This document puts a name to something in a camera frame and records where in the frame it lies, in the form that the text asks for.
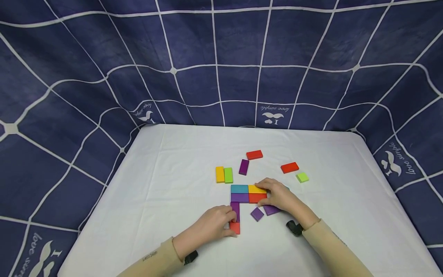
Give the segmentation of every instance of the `green block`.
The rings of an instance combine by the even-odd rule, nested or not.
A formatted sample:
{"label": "green block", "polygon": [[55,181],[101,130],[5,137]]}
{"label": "green block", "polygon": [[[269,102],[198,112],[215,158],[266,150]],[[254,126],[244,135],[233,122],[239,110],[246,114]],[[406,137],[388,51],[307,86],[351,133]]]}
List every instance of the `green block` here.
{"label": "green block", "polygon": [[225,168],[225,183],[234,183],[232,168]]}
{"label": "green block", "polygon": [[299,180],[300,183],[304,183],[304,182],[309,181],[309,177],[304,172],[297,174],[297,179]]}

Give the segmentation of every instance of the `colorful block arrangement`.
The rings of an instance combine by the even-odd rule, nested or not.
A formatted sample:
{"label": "colorful block arrangement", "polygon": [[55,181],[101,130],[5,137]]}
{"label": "colorful block arrangement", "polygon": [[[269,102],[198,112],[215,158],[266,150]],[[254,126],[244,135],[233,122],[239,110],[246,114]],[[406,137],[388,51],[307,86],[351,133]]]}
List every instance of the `colorful block arrangement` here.
{"label": "colorful block arrangement", "polygon": [[[238,170],[238,174],[245,176],[248,173],[249,161],[263,158],[263,153],[261,150],[251,151],[246,153],[246,157],[248,159],[241,160]],[[286,174],[299,170],[299,166],[296,162],[292,162],[282,165],[281,170]],[[234,182],[232,168],[224,168],[223,166],[216,167],[215,174],[217,183]],[[309,181],[307,174],[304,172],[297,174],[296,177],[300,183]],[[237,214],[237,220],[236,222],[230,222],[229,228],[236,234],[240,234],[240,203],[258,203],[267,197],[267,191],[255,185],[231,185],[231,207]],[[265,205],[263,209],[267,216],[281,212],[279,208],[271,205]],[[264,213],[256,207],[251,212],[251,216],[258,222],[264,216]]]}

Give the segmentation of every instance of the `small purple block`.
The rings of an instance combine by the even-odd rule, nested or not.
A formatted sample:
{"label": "small purple block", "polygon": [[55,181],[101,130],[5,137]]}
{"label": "small purple block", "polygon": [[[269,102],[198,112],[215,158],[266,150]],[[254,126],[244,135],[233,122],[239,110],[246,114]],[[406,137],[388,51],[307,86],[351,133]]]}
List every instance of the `small purple block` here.
{"label": "small purple block", "polygon": [[258,222],[264,216],[264,213],[262,213],[260,209],[257,207],[252,211],[251,215],[255,219],[255,221]]}
{"label": "small purple block", "polygon": [[237,222],[240,222],[240,203],[239,202],[231,202],[232,210],[237,214]]}
{"label": "small purple block", "polygon": [[266,215],[273,215],[276,213],[279,213],[281,210],[275,206],[271,206],[271,205],[265,205],[263,206],[264,208],[264,212],[266,213]]}
{"label": "small purple block", "polygon": [[241,160],[240,170],[238,171],[238,174],[246,176],[246,173],[248,172],[248,166],[249,166],[248,160]]}
{"label": "small purple block", "polygon": [[231,193],[231,202],[249,203],[249,193]]}

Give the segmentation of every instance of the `orange block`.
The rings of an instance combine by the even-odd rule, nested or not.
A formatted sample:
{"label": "orange block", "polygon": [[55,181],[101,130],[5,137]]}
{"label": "orange block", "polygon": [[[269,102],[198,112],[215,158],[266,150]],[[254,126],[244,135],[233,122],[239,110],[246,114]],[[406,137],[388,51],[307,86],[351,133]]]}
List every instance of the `orange block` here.
{"label": "orange block", "polygon": [[258,201],[267,197],[266,193],[249,193],[249,203],[258,203]]}
{"label": "orange block", "polygon": [[240,222],[229,222],[229,229],[240,235]]}
{"label": "orange block", "polygon": [[290,164],[284,164],[281,166],[281,170],[283,171],[283,173],[289,173],[299,170],[299,166],[297,165],[296,162]]}
{"label": "orange block", "polygon": [[248,157],[248,160],[255,160],[263,158],[263,153],[261,152],[261,150],[257,150],[257,151],[247,152],[246,156]]}

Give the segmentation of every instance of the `sleeve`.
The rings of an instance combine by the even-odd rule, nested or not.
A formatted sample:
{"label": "sleeve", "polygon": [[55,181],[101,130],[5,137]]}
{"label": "sleeve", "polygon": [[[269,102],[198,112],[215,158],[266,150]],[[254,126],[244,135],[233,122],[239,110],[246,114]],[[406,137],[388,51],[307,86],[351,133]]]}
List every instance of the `sleeve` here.
{"label": "sleeve", "polygon": [[136,261],[117,277],[158,277],[169,276],[177,272],[184,266],[184,262],[180,261],[172,239],[163,242],[159,248]]}
{"label": "sleeve", "polygon": [[320,255],[332,276],[373,276],[323,220],[304,231],[303,236]]}

